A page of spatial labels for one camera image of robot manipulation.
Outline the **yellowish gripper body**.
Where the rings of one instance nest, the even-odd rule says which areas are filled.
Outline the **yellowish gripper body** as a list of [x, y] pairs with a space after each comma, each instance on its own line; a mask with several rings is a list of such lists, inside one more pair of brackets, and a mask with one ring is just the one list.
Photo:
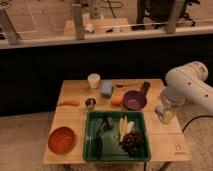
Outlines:
[[155, 108], [155, 112], [157, 113], [159, 120], [163, 124], [169, 124], [172, 121], [172, 119], [174, 118], [174, 116], [176, 115], [175, 110], [166, 108], [163, 105], [158, 105]]

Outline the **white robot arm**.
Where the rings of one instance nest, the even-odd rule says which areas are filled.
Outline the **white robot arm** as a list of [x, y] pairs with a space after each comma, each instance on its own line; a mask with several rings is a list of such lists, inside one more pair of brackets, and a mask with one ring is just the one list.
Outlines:
[[169, 124], [186, 99], [213, 113], [213, 87], [205, 82], [207, 77], [208, 68], [199, 61], [169, 70], [166, 87], [160, 94], [161, 103], [155, 108], [159, 120]]

